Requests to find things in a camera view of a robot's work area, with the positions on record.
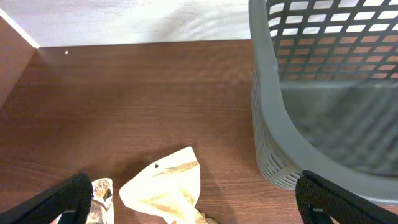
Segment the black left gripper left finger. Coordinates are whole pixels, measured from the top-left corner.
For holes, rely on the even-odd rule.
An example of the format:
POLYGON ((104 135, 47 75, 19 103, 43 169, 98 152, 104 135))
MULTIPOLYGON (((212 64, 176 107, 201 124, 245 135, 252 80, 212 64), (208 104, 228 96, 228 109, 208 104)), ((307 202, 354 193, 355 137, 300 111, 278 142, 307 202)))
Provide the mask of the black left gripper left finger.
POLYGON ((85 224, 93 186, 86 173, 78 173, 1 214, 1 223, 85 224))

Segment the grey plastic basket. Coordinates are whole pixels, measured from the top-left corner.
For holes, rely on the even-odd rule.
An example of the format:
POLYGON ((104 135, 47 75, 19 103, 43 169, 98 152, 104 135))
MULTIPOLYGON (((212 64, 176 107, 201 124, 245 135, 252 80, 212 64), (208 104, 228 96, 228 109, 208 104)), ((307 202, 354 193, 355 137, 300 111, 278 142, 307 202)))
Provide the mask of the grey plastic basket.
POLYGON ((397 0, 250 0, 257 165, 397 204, 397 0))

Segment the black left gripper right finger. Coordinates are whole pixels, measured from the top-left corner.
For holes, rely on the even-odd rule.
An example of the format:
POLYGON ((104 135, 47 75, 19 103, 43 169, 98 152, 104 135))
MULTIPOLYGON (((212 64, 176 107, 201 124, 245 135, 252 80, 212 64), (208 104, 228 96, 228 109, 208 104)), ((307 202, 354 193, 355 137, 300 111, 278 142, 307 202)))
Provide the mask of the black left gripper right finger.
POLYGON ((397 223, 397 215, 305 170, 295 186, 304 223, 397 223))

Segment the cream brown snack wrapper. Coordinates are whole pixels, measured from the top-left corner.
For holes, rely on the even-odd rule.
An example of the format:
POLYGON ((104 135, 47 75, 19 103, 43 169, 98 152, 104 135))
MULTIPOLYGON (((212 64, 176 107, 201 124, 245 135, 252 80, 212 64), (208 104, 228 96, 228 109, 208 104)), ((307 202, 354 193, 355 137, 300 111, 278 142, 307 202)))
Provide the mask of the cream brown snack wrapper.
POLYGON ((102 178, 91 184, 93 196, 86 224, 114 224, 113 181, 102 178))

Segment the cream snack bag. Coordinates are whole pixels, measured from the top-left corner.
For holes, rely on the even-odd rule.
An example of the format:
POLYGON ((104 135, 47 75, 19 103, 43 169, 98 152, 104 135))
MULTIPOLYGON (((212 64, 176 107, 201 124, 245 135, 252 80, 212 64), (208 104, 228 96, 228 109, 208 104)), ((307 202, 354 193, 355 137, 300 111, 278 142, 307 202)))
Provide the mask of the cream snack bag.
POLYGON ((162 217, 167 223, 216 224, 195 206, 200 196, 200 164, 185 147, 145 167, 119 191, 123 204, 162 217))

